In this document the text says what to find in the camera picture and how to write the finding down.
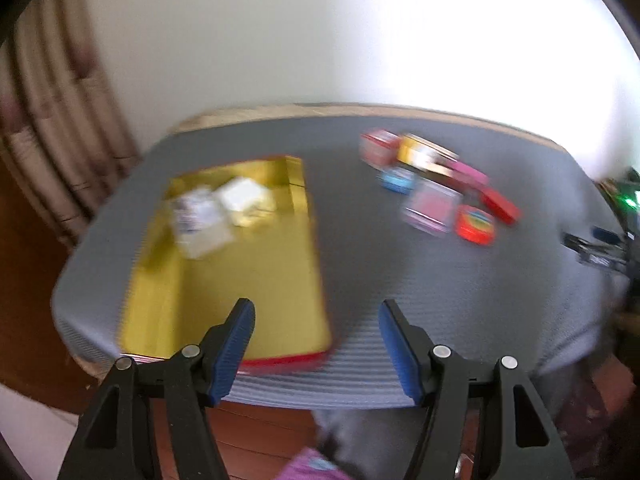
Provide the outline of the red rectangular box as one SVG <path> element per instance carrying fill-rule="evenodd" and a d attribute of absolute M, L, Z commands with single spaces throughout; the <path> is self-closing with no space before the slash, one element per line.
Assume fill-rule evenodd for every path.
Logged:
<path fill-rule="evenodd" d="M 483 188 L 480 199 L 494 216 L 508 226 L 520 221 L 521 211 L 518 207 L 494 188 Z"/>

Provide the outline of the red toffee tin tray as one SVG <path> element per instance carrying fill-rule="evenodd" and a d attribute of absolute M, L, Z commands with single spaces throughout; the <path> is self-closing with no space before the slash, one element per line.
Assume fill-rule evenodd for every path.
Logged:
<path fill-rule="evenodd" d="M 232 240 L 221 248 L 186 258 L 171 229 L 170 201 L 199 186 L 217 191 L 235 178 L 268 188 L 276 209 L 248 226 L 232 226 Z M 224 322 L 240 298 L 256 311 L 242 373 L 313 370 L 326 360 L 331 324 L 314 207 L 297 157 L 246 160 L 169 180 L 130 273 L 119 347 L 142 362 L 167 359 Z"/>

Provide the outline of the pink lipstick tube box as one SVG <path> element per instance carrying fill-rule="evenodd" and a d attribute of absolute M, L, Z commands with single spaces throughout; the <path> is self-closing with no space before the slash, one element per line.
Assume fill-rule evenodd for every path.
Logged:
<path fill-rule="evenodd" d="M 483 191 L 489 185 L 489 178 L 478 169 L 461 160 L 447 160 L 445 167 L 450 170 L 451 177 L 465 190 Z"/>

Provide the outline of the clear case with pink cards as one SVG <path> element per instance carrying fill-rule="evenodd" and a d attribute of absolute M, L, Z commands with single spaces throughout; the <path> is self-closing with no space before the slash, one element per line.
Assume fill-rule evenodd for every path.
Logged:
<path fill-rule="evenodd" d="M 462 194 L 453 188 L 421 179 L 414 185 L 402 211 L 402 218 L 414 228 L 432 235 L 451 230 Z"/>

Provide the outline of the small teal round case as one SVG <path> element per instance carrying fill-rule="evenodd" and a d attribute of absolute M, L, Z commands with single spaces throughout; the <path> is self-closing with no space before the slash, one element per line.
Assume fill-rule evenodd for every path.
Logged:
<path fill-rule="evenodd" d="M 416 175 L 406 168 L 390 167 L 382 171 L 380 180 L 386 190 L 408 195 L 416 183 Z"/>

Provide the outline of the clear case with blue label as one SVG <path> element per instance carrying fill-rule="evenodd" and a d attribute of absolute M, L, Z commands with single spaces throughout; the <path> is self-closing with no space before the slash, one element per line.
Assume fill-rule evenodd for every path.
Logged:
<path fill-rule="evenodd" d="M 201 259 L 234 241 L 224 208 L 206 185 L 169 201 L 176 243 L 188 259 Z"/>

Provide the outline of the white power adapter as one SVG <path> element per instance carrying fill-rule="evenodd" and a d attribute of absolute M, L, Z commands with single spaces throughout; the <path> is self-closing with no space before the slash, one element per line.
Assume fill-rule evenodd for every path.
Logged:
<path fill-rule="evenodd" d="M 249 226 L 277 210 L 270 189 L 247 177 L 221 185 L 215 196 L 235 226 Z"/>

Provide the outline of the grey mesh mat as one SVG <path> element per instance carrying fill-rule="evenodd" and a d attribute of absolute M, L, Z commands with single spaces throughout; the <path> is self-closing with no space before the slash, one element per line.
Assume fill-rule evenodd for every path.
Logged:
<path fill-rule="evenodd" d="M 400 197 L 384 190 L 358 157 L 360 134 L 374 127 L 452 148 L 487 170 L 523 217 L 500 228 L 488 248 L 408 226 Z M 232 402 L 296 410 L 408 405 L 378 330 L 386 299 L 467 359 L 515 356 L 553 402 L 566 396 L 573 364 L 601 359 L 611 347 L 608 323 L 629 282 L 581 264 L 561 237 L 593 226 L 614 229 L 617 220 L 567 151 L 489 122 L 305 106 L 289 113 L 222 110 L 185 122 L 144 155 L 56 283 L 52 315 L 74 358 L 104 373 L 125 353 L 120 329 L 131 273 L 170 179 L 273 155 L 303 164 L 332 341 L 318 366 L 241 374 Z"/>

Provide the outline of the gold zigzag pattern box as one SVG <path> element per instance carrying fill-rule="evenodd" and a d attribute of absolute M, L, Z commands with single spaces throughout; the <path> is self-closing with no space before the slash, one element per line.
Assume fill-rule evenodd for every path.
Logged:
<path fill-rule="evenodd" d="M 421 174 L 450 174 L 459 160 L 455 152 L 414 134 L 403 134 L 399 140 L 396 162 Z"/>

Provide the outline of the red barcode box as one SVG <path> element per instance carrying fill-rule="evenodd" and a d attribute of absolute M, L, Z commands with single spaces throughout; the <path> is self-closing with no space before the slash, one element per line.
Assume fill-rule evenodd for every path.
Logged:
<path fill-rule="evenodd" d="M 363 133 L 360 136 L 360 158 L 367 165 L 384 169 L 392 166 L 397 157 L 400 136 L 384 129 Z"/>

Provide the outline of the beige patterned curtain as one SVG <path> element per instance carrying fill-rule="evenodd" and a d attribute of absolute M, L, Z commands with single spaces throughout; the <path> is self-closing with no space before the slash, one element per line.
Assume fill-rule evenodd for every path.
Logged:
<path fill-rule="evenodd" d="M 102 67 L 87 0 L 23 0 L 1 44 L 1 160 L 73 247 L 140 152 Z"/>

